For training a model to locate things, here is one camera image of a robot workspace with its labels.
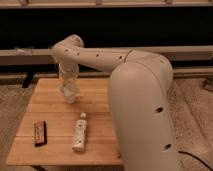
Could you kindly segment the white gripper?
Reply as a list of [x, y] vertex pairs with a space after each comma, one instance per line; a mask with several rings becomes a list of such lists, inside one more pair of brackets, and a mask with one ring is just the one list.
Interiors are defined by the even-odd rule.
[[59, 78], [61, 79], [60, 91], [63, 94], [75, 94], [78, 92], [76, 79], [79, 74], [79, 67], [77, 64], [64, 66], [59, 64]]

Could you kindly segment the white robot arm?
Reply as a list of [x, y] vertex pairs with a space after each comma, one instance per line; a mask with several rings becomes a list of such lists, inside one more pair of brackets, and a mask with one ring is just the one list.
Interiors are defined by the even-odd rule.
[[110, 74], [108, 103], [125, 171], [181, 171], [167, 92], [173, 81], [169, 60], [133, 49], [86, 48], [71, 35], [56, 43], [60, 91], [69, 103], [76, 99], [79, 65]]

